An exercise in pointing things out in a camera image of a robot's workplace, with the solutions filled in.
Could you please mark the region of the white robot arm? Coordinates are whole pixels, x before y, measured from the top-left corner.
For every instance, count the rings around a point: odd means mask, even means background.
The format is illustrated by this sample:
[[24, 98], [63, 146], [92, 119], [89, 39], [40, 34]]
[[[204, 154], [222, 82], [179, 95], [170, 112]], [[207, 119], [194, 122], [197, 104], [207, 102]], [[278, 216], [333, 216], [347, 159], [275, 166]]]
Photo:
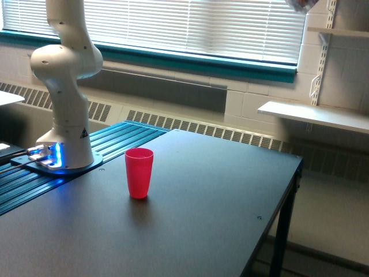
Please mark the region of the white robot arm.
[[36, 141], [46, 150], [31, 159], [52, 173], [66, 173], [95, 161], [88, 99], [77, 81], [96, 75], [103, 57], [88, 35], [83, 1], [46, 1], [46, 11], [61, 42], [37, 48], [30, 58], [34, 75], [46, 86], [52, 101], [52, 128]]

